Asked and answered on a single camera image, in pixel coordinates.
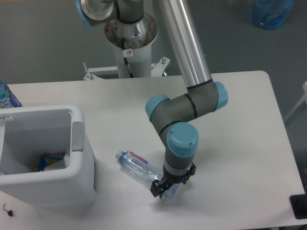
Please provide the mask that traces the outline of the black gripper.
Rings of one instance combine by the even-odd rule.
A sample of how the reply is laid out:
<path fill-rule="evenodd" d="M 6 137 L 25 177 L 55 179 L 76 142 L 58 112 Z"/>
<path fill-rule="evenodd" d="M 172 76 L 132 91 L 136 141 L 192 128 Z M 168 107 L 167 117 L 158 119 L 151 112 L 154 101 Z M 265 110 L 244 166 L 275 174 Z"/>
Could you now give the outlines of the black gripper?
<path fill-rule="evenodd" d="M 196 173 L 196 166 L 191 163 L 188 167 L 177 169 L 170 166 L 166 161 L 163 165 L 163 178 L 152 182 L 150 191 L 154 197 L 170 198 L 170 188 L 174 184 L 186 184 L 191 176 Z"/>

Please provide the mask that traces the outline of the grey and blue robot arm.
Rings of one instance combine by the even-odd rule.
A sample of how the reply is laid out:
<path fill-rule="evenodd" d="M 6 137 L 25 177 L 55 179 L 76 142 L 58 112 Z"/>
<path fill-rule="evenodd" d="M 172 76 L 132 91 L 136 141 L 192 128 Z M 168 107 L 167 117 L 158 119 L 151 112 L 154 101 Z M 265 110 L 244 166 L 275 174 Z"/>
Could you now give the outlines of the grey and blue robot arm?
<path fill-rule="evenodd" d="M 158 29 L 155 19 L 145 13 L 142 0 L 77 0 L 75 5 L 86 26 L 105 25 L 120 78 L 152 76 L 151 45 Z M 199 135 L 189 122 L 228 102 L 224 85 L 212 79 L 187 1 L 161 0 L 159 6 L 187 92 L 173 99 L 157 95 L 145 106 L 165 146 L 163 176 L 150 188 L 155 197 L 161 197 L 175 184 L 185 184 L 196 172 L 193 157 Z"/>

